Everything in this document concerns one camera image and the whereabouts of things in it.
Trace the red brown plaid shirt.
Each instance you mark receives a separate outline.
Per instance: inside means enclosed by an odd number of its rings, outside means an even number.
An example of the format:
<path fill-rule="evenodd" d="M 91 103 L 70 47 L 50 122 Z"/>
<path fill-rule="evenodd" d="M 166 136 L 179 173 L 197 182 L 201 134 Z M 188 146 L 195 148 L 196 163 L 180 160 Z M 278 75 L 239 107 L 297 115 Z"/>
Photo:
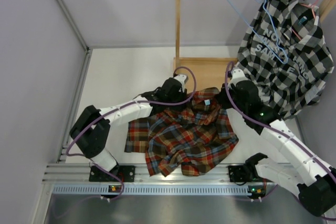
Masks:
<path fill-rule="evenodd" d="M 216 87 L 196 91 L 184 110 L 166 109 L 128 124 L 125 152 L 143 153 L 150 176 L 201 176 L 221 163 L 239 142 Z"/>

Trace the blue wire hanger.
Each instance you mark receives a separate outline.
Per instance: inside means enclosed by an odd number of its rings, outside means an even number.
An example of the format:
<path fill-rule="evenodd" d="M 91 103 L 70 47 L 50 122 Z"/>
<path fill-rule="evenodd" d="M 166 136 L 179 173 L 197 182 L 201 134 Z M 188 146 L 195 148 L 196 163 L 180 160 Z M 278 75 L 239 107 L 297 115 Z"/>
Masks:
<path fill-rule="evenodd" d="M 287 64 L 289 61 L 288 54 L 286 50 L 280 45 L 280 35 L 278 34 L 277 27 L 273 21 L 273 15 L 267 9 L 267 1 L 268 0 L 253 0 L 254 2 L 260 4 L 262 10 L 262 20 L 254 22 L 254 25 L 249 23 L 246 17 L 242 14 L 242 12 L 236 7 L 236 5 L 231 1 L 227 0 L 236 14 L 244 21 L 244 23 L 248 26 L 248 28 L 252 31 L 252 33 L 259 39 L 259 41 L 268 49 L 268 57 L 270 59 L 277 59 L 281 64 Z M 275 36 L 275 42 L 272 46 L 266 42 L 266 38 L 261 35 L 261 26 L 265 24 L 266 27 L 263 28 L 266 31 L 266 28 L 271 28 L 272 34 Z"/>

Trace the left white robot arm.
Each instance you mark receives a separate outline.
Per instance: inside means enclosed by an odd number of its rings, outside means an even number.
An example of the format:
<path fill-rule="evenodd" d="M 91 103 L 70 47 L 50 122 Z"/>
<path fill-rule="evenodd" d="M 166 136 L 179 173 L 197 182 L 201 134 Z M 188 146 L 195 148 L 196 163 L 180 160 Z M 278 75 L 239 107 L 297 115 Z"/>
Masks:
<path fill-rule="evenodd" d="M 168 78 L 162 86 L 129 102 L 104 109 L 90 105 L 75 122 L 70 130 L 70 137 L 85 158 L 101 167 L 101 176 L 106 181 L 114 181 L 119 174 L 119 163 L 106 148 L 110 130 L 133 120 L 161 113 L 169 108 L 171 103 L 177 103 L 177 107 L 180 108 L 181 102 L 187 99 L 187 81 L 187 75 L 178 74 Z"/>

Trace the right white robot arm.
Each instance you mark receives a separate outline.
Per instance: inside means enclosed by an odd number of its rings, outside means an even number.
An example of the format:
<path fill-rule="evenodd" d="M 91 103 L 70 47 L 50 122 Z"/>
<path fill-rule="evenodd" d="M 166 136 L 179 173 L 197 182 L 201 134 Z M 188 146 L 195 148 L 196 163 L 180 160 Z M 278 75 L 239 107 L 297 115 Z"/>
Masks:
<path fill-rule="evenodd" d="M 255 147 L 241 165 L 244 179 L 276 183 L 316 217 L 335 208 L 335 167 L 310 150 L 272 108 L 261 103 L 251 81 L 224 82 L 216 99 L 227 110 L 239 141 Z"/>

